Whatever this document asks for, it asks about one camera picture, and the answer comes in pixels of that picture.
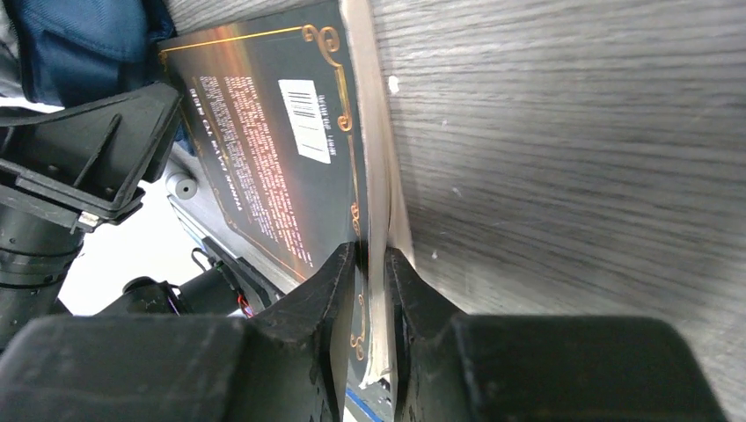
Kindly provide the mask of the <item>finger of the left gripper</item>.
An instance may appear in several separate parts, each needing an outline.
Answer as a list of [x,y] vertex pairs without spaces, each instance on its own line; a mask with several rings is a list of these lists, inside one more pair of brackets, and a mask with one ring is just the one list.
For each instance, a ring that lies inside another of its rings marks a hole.
[[164,172],[179,124],[168,84],[54,113],[1,118],[1,203],[62,226],[118,225]]

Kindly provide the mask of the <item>navy blue backpack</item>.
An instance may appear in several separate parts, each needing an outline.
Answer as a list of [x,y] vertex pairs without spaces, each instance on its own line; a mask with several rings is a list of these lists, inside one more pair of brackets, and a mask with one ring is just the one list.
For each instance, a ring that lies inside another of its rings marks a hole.
[[3,1],[1,95],[72,107],[163,80],[165,1]]

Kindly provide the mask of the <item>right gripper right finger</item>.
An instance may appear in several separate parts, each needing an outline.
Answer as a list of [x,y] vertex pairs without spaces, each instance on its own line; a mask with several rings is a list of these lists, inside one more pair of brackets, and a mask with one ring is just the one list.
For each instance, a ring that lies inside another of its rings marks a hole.
[[684,338],[639,316],[471,315],[394,248],[397,421],[722,421]]

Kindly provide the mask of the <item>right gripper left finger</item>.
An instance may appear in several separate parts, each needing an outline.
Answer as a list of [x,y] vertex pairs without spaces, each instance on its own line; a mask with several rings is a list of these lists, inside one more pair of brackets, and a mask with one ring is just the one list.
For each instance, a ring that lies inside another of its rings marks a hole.
[[46,316],[1,358],[4,421],[339,421],[356,246],[251,318]]

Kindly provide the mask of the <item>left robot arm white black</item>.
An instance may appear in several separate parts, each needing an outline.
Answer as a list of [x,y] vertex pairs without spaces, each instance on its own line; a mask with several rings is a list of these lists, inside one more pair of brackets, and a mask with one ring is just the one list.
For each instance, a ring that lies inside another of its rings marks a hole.
[[54,113],[1,113],[1,341],[48,314],[84,237],[143,204],[181,96],[155,83]]

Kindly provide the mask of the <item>dark brown hardcover book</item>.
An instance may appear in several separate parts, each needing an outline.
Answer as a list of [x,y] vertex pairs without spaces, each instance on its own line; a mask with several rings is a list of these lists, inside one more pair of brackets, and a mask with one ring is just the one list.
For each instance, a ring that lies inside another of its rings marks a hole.
[[384,252],[413,257],[369,1],[311,1],[162,41],[187,139],[220,220],[283,279],[357,249],[354,381],[391,378]]

